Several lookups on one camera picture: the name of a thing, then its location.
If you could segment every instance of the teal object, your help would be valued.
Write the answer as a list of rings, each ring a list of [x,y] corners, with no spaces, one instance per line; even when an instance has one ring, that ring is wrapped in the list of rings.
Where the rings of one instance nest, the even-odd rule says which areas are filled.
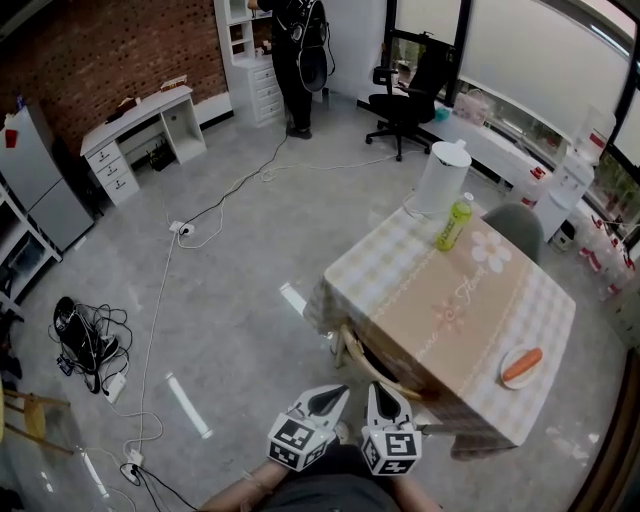
[[[436,109],[436,117],[434,118],[436,123],[440,123],[442,121],[446,121],[449,119],[451,115],[451,111],[448,108],[438,107]]]

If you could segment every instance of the dining table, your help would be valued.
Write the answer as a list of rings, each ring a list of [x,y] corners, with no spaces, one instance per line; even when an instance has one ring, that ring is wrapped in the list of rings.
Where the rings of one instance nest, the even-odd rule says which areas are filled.
[[[574,300],[474,204],[454,247],[443,219],[399,208],[333,263],[304,317],[322,334],[348,325],[439,424],[451,456],[483,458],[521,446],[549,396],[573,324]],[[514,353],[542,350],[519,389],[502,379]]]

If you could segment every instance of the red object on refrigerator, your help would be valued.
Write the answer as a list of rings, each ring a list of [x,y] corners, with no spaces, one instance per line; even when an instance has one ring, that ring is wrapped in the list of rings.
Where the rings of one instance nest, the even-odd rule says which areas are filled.
[[[15,130],[5,130],[4,140],[7,148],[13,149],[16,147],[16,141],[18,140],[18,132]]]

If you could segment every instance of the gray chair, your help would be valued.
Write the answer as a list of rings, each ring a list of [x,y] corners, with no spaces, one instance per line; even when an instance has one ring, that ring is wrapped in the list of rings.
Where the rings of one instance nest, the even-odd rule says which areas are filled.
[[[538,217],[520,203],[506,203],[482,217],[489,226],[538,263],[543,231]]]

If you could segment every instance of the carrot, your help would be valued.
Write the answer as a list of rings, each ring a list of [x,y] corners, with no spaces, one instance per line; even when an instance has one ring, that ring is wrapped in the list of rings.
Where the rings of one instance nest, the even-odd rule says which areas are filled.
[[[520,375],[525,373],[527,370],[533,368],[540,361],[542,361],[542,350],[539,348],[534,348],[533,350],[530,350],[525,355],[523,355],[511,366],[509,366],[509,368],[507,368],[502,375],[502,380],[508,382],[515,379],[516,377],[519,377]]]

